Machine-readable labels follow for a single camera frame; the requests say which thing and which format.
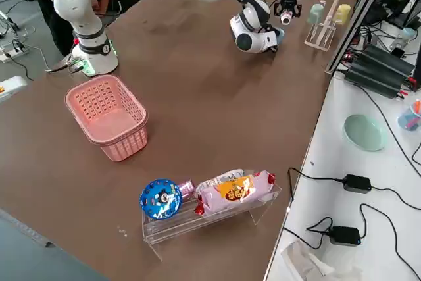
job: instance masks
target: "plastic basket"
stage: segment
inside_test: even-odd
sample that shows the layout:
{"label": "plastic basket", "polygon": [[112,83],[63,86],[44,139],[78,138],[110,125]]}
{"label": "plastic basket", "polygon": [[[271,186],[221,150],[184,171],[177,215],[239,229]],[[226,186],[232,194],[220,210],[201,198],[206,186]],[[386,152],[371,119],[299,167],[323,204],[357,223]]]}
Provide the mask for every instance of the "plastic basket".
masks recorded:
{"label": "plastic basket", "polygon": [[66,104],[91,143],[112,161],[122,161],[147,144],[147,112],[112,75],[102,75],[71,89]]}

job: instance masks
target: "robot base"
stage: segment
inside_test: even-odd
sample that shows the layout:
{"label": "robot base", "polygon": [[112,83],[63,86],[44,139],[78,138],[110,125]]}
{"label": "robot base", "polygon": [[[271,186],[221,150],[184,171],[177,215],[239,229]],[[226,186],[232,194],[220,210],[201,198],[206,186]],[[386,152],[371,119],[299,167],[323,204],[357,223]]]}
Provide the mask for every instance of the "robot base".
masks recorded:
{"label": "robot base", "polygon": [[88,77],[108,74],[118,66],[118,59],[114,49],[111,49],[110,53],[104,56],[102,54],[82,52],[79,45],[77,45],[72,50],[72,59],[75,61],[74,68],[81,68],[80,71]]}

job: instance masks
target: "black charger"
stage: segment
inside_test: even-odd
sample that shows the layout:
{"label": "black charger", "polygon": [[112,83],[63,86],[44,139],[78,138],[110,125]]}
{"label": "black charger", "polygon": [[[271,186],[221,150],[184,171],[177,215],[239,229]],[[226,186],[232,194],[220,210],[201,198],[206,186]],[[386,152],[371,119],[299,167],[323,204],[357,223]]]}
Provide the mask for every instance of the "black charger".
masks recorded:
{"label": "black charger", "polygon": [[333,226],[328,235],[334,245],[354,247],[361,244],[360,232],[355,227]]}
{"label": "black charger", "polygon": [[369,178],[355,176],[354,174],[347,174],[341,182],[343,189],[350,192],[367,194],[372,189]]}

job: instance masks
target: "pink snack bag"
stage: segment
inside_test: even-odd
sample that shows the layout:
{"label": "pink snack bag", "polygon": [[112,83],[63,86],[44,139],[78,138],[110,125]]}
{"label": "pink snack bag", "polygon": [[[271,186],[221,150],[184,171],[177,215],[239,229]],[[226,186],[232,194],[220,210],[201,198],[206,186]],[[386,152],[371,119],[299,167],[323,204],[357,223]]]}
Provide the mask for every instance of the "pink snack bag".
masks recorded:
{"label": "pink snack bag", "polygon": [[195,212],[211,215],[241,203],[258,200],[272,190],[274,182],[274,174],[261,171],[204,188],[199,192],[200,202]]}

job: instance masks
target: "green plate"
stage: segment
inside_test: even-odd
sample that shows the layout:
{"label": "green plate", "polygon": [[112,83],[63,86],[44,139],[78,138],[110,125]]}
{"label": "green plate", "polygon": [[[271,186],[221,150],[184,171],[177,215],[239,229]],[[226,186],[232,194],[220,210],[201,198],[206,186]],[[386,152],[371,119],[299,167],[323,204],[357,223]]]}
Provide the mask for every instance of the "green plate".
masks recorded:
{"label": "green plate", "polygon": [[346,138],[365,151],[379,151],[385,147],[385,130],[373,118],[365,115],[348,116],[343,124]]}

